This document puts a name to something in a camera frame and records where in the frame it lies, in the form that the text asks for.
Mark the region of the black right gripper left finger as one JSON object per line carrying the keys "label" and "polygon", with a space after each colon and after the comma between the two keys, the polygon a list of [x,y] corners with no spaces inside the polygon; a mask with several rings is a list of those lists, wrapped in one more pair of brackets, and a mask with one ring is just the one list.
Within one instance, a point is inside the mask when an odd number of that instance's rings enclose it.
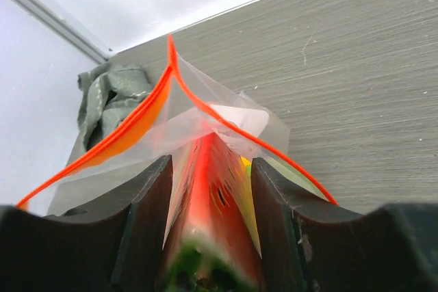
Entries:
{"label": "black right gripper left finger", "polygon": [[166,155],[60,216],[2,206],[1,290],[153,291],[171,190]]}

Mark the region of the green custard apple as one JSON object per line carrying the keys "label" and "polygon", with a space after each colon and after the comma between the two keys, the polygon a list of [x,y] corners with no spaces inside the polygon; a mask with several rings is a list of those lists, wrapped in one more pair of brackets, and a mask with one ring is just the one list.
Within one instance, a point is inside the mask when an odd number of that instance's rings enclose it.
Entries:
{"label": "green custard apple", "polygon": [[241,159],[241,162],[244,166],[244,169],[246,170],[247,176],[250,177],[251,176],[252,162],[243,156],[241,156],[240,159]]}

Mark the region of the clear zip top bag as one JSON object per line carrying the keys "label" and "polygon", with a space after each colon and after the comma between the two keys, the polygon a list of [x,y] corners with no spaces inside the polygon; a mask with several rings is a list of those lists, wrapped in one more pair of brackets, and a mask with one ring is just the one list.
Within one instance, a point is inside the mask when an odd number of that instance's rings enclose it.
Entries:
{"label": "clear zip top bag", "polygon": [[151,161],[210,133],[249,161],[264,158],[284,177],[323,200],[332,195],[286,152],[290,130],[270,111],[213,80],[179,56],[168,43],[168,65],[152,92],[103,141],[18,202],[20,209],[54,212],[56,192],[79,181]]}

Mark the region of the watermelon slice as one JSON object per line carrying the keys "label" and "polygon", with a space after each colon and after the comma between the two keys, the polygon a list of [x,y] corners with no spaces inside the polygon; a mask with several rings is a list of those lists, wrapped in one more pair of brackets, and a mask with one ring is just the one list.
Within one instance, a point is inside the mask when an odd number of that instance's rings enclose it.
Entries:
{"label": "watermelon slice", "polygon": [[250,177],[215,133],[173,156],[156,291],[267,291]]}

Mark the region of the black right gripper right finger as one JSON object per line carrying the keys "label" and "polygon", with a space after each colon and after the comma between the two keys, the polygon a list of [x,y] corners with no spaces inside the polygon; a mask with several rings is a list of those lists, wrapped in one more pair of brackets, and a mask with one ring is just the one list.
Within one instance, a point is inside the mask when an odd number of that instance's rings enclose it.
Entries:
{"label": "black right gripper right finger", "polygon": [[252,162],[269,291],[436,291],[437,205],[389,203],[362,215]]}

